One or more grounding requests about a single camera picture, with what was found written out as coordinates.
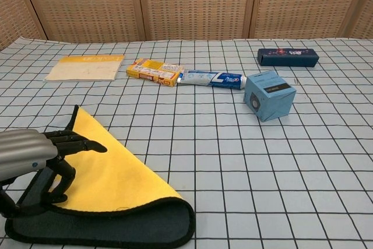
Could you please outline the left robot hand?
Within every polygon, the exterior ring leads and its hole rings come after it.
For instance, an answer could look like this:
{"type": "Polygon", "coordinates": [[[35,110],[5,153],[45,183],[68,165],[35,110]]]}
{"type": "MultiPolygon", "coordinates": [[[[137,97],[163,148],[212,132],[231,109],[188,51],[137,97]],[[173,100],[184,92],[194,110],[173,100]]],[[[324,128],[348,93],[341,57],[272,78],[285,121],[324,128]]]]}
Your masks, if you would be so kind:
{"type": "Polygon", "coordinates": [[[65,156],[81,151],[105,153],[107,148],[71,130],[39,132],[36,129],[15,129],[1,132],[1,187],[12,184],[19,176],[46,167],[61,176],[51,192],[41,195],[47,204],[65,202],[65,192],[75,179],[76,170],[65,156]]]}

